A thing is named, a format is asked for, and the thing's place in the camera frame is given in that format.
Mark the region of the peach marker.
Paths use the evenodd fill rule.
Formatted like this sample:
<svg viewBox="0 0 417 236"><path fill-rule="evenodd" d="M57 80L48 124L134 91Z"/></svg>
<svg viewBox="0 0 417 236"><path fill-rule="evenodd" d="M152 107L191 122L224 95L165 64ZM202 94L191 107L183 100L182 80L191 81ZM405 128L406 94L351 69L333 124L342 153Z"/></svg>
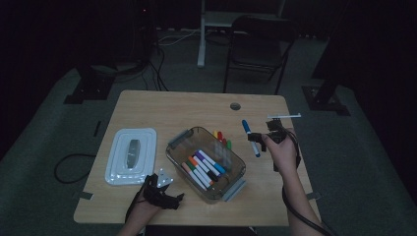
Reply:
<svg viewBox="0 0 417 236"><path fill-rule="evenodd" d="M205 185L200 181L200 179L195 175L195 173L191 170L187 163L183 162L182 164L183 169L189 174L189 176L194 180L196 184L198 184L204 191L207 190Z"/></svg>

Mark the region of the dark equipment tower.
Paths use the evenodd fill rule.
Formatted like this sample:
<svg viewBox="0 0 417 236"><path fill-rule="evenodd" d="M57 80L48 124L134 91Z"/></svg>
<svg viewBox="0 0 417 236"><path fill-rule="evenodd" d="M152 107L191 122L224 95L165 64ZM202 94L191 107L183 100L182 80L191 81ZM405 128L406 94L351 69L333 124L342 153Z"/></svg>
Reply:
<svg viewBox="0 0 417 236"><path fill-rule="evenodd" d="M154 1L131 0L133 12L132 58L147 62L155 42Z"/></svg>

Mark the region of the black stand with base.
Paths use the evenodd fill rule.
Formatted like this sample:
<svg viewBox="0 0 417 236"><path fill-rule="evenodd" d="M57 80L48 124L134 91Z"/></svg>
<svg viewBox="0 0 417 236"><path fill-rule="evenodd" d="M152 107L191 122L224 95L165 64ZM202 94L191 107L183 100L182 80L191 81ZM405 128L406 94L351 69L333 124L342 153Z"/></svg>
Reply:
<svg viewBox="0 0 417 236"><path fill-rule="evenodd" d="M114 76L102 75L88 64L78 65L76 70L80 80L73 93L66 96L65 104L82 104L85 100L107 99L115 81Z"/></svg>
<svg viewBox="0 0 417 236"><path fill-rule="evenodd" d="M313 79L321 79L323 83L319 87L302 86L302 91L311 110L334 111L337 115L349 116L347 107L336 95L337 87L346 79L345 67L339 58L338 43L339 40L334 36L328 40L312 74Z"/></svg>

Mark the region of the dark green marker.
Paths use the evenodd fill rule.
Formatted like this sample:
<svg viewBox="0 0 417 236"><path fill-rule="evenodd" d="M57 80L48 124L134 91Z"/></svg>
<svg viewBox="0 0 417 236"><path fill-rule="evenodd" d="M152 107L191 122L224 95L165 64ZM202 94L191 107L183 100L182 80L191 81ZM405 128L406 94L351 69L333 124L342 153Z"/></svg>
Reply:
<svg viewBox="0 0 417 236"><path fill-rule="evenodd" d="M192 164L190 160L186 161L186 164L191 168L191 170L194 172L194 174L197 176L197 178L203 183L203 185L206 188L210 187L209 182L206 181L206 179L203 177L203 175L199 172L199 170Z"/></svg>

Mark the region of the purple marker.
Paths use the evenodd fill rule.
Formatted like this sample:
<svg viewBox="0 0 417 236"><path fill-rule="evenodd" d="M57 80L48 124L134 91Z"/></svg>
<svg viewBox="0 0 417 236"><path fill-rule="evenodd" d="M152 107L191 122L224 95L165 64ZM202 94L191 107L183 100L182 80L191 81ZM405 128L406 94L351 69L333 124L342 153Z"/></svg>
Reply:
<svg viewBox="0 0 417 236"><path fill-rule="evenodd" d="M216 169L198 151L195 152L195 155L198 158L198 160L202 163L202 165L203 165L203 167L206 171L210 171L215 176L217 176Z"/></svg>

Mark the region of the light blue marker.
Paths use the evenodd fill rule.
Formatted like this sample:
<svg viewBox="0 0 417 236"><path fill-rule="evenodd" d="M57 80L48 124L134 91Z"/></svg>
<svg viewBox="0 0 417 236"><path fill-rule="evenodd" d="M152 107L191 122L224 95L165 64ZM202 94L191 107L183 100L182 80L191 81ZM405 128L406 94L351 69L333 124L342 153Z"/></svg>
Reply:
<svg viewBox="0 0 417 236"><path fill-rule="evenodd" d="M215 162L211 157L209 157L204 151L202 151L201 149L199 150L199 153L207 160L211 163L211 165L214 166L214 168L216 168L221 174L224 174L226 171L225 169L219 165L217 162Z"/></svg>

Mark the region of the black marker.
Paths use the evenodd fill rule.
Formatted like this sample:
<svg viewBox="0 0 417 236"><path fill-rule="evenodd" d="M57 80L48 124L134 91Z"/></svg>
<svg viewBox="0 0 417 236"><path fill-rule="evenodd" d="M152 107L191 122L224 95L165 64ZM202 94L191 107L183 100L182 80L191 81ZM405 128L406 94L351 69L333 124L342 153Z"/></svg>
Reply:
<svg viewBox="0 0 417 236"><path fill-rule="evenodd" d="M200 161L200 164L199 165L202 167L202 169L206 172L207 176L212 181L214 181L214 182L217 182L218 181L217 176L209 168L207 168L203 162Z"/></svg>

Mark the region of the person's left hand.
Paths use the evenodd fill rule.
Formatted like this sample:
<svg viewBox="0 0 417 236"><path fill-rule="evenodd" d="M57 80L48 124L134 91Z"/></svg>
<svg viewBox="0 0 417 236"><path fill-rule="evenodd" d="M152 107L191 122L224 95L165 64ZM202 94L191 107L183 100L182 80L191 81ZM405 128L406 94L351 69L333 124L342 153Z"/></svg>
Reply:
<svg viewBox="0 0 417 236"><path fill-rule="evenodd" d="M128 219L131 216L152 219L160 210L160 206L152 205L143 197L143 194L139 194L135 196L135 199L133 200L133 207Z"/></svg>

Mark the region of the white desk frame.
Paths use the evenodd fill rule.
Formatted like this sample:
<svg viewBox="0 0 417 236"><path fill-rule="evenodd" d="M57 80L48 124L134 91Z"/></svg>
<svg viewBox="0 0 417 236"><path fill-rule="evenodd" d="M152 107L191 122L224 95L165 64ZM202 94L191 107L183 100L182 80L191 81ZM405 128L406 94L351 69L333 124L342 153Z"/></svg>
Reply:
<svg viewBox="0 0 417 236"><path fill-rule="evenodd" d="M238 12L221 12L208 11L206 9L206 1L201 1L200 13L200 44L197 59L197 66L203 68L206 64L206 33L208 27L214 28L230 28L233 21L238 17L243 16L243 13Z"/></svg>

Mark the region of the orange marker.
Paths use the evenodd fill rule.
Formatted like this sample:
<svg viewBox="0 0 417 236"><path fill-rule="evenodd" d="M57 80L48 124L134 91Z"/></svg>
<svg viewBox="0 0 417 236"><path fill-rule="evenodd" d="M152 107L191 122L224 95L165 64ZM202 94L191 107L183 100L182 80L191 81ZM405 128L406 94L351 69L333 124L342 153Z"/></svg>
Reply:
<svg viewBox="0 0 417 236"><path fill-rule="evenodd" d="M213 181L209 178L209 176L206 174L204 169L199 165L199 163L196 161L196 159L194 159L194 157L192 157L192 156L189 156L188 159L194 165L194 167L198 170L200 175L203 177L203 180L205 181L205 183L208 183L209 186L212 186Z"/></svg>

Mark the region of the white container lid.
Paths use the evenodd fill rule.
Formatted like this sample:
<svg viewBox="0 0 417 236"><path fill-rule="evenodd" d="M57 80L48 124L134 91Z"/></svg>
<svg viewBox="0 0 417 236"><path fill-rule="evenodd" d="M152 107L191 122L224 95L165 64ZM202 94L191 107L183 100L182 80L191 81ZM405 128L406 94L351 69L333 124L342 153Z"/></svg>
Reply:
<svg viewBox="0 0 417 236"><path fill-rule="evenodd" d="M112 186L142 185L153 173L155 154L155 129L119 130L110 149L105 181Z"/></svg>

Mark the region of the person's right hand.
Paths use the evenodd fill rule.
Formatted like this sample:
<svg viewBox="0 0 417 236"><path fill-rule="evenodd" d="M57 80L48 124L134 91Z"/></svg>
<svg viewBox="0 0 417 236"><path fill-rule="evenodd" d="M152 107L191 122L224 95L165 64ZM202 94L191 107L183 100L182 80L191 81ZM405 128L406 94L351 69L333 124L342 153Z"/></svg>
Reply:
<svg viewBox="0 0 417 236"><path fill-rule="evenodd" d="M296 156L297 148L292 142L295 132L292 128L288 129L289 134L284 141L277 144L268 135L263 134L262 139L270 152L273 163L277 166L278 172L282 177L297 174Z"/></svg>

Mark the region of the black folding chair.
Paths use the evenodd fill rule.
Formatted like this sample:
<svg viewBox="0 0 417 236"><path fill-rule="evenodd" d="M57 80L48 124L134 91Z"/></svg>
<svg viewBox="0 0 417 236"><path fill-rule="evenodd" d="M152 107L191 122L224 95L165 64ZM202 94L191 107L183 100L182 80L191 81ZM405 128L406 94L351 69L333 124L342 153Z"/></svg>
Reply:
<svg viewBox="0 0 417 236"><path fill-rule="evenodd" d="M289 58L299 37L298 25L287 19L252 15L238 17L231 25L223 92L227 92L229 70L265 71L272 79L277 70L274 93L278 93Z"/></svg>

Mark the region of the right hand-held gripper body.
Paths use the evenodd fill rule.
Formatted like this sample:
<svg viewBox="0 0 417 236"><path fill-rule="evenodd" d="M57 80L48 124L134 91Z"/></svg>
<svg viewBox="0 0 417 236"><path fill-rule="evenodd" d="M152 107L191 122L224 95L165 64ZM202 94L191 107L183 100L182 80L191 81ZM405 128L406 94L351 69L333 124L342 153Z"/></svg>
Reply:
<svg viewBox="0 0 417 236"><path fill-rule="evenodd" d="M269 137L274 140L277 144L283 142L287 137L297 145L297 140L295 135L289 132L286 128L283 127L281 120L289 118L300 118L301 114L296 115L268 115L267 126L269 130Z"/></svg>

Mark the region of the clear grey plastic storage box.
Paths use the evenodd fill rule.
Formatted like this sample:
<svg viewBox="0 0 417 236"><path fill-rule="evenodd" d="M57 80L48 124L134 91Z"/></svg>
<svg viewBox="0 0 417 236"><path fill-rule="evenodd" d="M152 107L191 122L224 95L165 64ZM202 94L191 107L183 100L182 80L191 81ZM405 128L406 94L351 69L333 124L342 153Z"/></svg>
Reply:
<svg viewBox="0 0 417 236"><path fill-rule="evenodd" d="M182 176L190 187L207 203L213 204L218 201L230 202L245 186L246 181L243 176L246 172L245 162L233 151L231 151L231 160L224 160L223 157L214 153L215 137L203 127L193 127L185 130L173 138L166 148L168 159L174 164L178 174ZM194 157L200 164L195 155L196 151L204 151L215 162L225 169L221 174L216 168L218 181L204 191L189 174L183 169L182 163L189 156Z"/></svg>

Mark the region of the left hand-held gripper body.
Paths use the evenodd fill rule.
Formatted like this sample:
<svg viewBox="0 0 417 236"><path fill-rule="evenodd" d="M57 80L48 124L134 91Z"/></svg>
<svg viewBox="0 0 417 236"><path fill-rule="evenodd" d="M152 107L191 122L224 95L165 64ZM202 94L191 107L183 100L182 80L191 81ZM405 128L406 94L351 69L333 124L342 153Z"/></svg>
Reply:
<svg viewBox="0 0 417 236"><path fill-rule="evenodd" d="M143 197L151 205L157 207L172 207L174 198L166 195L163 190L157 187L158 176L153 173L148 175L143 185Z"/></svg>

